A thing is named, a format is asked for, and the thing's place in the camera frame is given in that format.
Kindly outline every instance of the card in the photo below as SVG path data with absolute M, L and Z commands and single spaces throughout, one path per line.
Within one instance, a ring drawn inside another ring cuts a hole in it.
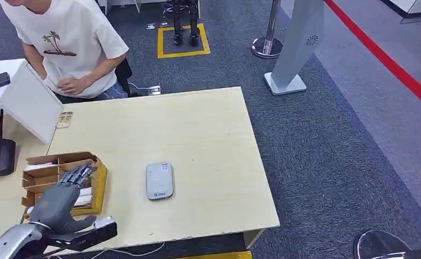
M 73 112 L 62 112 L 59 116 L 56 128 L 67 128 L 71 124 Z

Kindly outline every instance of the stanchion post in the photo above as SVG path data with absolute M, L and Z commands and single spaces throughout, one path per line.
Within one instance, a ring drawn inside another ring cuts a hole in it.
M 268 30 L 266 37 L 255 39 L 252 42 L 252 51 L 255 55 L 261 58 L 277 58 L 281 51 L 283 44 L 280 40 L 274 38 L 274 27 L 276 24 L 276 16 L 281 7 L 281 0 L 273 0 L 271 7 L 271 14 L 269 16 Z

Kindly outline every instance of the logo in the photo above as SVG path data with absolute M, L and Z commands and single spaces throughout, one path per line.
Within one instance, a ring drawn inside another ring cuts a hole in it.
M 157 196 L 165 196 L 166 192 L 158 192 L 158 193 L 154 193 L 153 196 L 157 197 Z

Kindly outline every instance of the cable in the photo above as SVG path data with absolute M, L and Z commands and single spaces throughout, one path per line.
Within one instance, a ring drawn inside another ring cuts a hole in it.
M 136 87 L 137 90 L 148 90 L 148 88 L 144 88 L 144 87 L 137 87 L 135 84 L 133 83 L 128 83 L 129 85 L 132 85 L 134 87 Z
M 114 251 L 114 252 L 118 252 L 118 253 L 122 253 L 122 254 L 127 254 L 127 255 L 131 255 L 131 256 L 133 256 L 133 257 L 141 257 L 141 256 L 146 256 L 146 255 L 153 254 L 153 253 L 155 253 L 155 252 L 159 251 L 159 250 L 160 250 L 161 248 L 163 248 L 164 246 L 165 246 L 165 243 L 163 242 L 163 243 L 161 244 L 161 246 L 160 246 L 160 247 L 158 247 L 158 248 L 156 248 L 155 250 L 152 250 L 152 251 L 150 251 L 150 252 L 147 252 L 147 253 L 145 253 L 145 254 L 140 254 L 140 255 L 133 255 L 133 254 L 130 254 L 130 253 L 128 253 L 128 252 L 125 252 L 125 251 L 120 251 L 120 250 L 115 250 L 115 249 L 106 249 L 106 250 L 103 250 L 102 252 L 100 252 L 99 254 L 95 255 L 95 256 L 94 256 L 94 257 L 92 257 L 91 259 L 95 259 L 96 257 L 98 257 L 98 256 L 102 255 L 103 253 L 105 253 L 105 252 L 107 252 L 107 251 Z

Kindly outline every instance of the speaker grille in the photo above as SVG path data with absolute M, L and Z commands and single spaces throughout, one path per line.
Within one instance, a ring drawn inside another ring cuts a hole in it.
M 318 42 L 318 36 L 317 35 L 311 35 L 307 40 L 306 40 L 306 46 L 308 47 L 312 47 L 314 46 L 316 43 Z

